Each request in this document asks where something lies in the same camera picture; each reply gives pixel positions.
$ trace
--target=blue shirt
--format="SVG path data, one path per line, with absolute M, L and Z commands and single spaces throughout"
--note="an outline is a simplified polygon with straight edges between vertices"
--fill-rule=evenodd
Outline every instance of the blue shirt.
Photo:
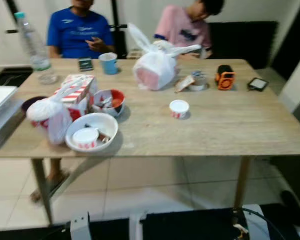
M 55 12 L 51 16 L 47 45 L 58 47 L 63 58 L 97 59 L 102 53 L 90 50 L 85 40 L 100 38 L 106 45 L 114 45 L 106 18 L 93 11 L 85 17 L 77 16 L 71 8 Z

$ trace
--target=wooden table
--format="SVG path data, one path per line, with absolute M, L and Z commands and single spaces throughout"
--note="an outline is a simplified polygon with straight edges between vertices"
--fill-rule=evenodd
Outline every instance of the wooden table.
M 210 89 L 174 93 L 170 84 L 160 91 L 140 90 L 132 75 L 135 60 L 119 60 L 121 72 L 104 75 L 97 60 L 94 74 L 100 89 L 115 88 L 124 92 L 126 109 L 118 119 L 119 132 L 105 151 L 95 156 L 242 156 L 234 207 L 242 205 L 248 168 L 253 156 L 300 155 L 300 124 L 278 101 L 268 87 L 264 92 L 247 91 L 247 83 L 258 75 L 244 60 L 211 59 L 181 61 L 179 77 L 192 71 L 207 73 Z M 78 60 L 54 59 L 53 67 L 64 79 L 79 72 Z M 232 66 L 236 90 L 219 91 L 214 83 L 221 64 Z M 32 74 L 19 88 L 24 100 L 50 96 L 60 86 L 41 85 Z M 175 99 L 190 104 L 190 117 L 177 120 L 170 116 L 169 103 Z M 0 158 L 31 158 L 39 190 L 52 223 L 43 158 L 76 158 L 86 154 L 66 145 L 52 146 L 25 120 L 0 149 Z

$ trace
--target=bottle cap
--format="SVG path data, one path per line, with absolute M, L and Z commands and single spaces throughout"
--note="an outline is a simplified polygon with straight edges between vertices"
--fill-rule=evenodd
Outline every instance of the bottle cap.
M 26 14 L 25 14 L 24 12 L 22 12 L 22 11 L 19 11 L 19 12 L 16 12 L 16 13 L 14 14 L 14 16 L 15 16 L 17 19 L 24 19 L 25 16 L 26 16 Z

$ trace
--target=foot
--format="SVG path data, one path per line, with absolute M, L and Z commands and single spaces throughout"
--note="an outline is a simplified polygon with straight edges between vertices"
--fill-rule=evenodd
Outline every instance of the foot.
M 58 188 L 69 177 L 69 175 L 70 174 L 68 172 L 61 171 L 59 174 L 50 174 L 46 178 L 50 197 L 52 197 L 52 195 L 58 190 Z M 38 203 L 39 201 L 41 201 L 40 191 L 36 189 L 30 195 L 30 198 L 33 203 Z

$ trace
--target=hand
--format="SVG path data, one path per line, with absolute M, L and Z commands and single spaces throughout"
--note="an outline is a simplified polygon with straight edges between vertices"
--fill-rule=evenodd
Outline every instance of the hand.
M 85 40 L 89 45 L 90 50 L 99 53 L 105 53 L 108 51 L 107 45 L 98 37 L 92 37 L 93 41 Z
M 200 57 L 200 53 L 186 53 L 186 54 L 182 54 L 179 56 L 178 59 L 181 60 L 194 60 L 194 59 L 198 59 Z

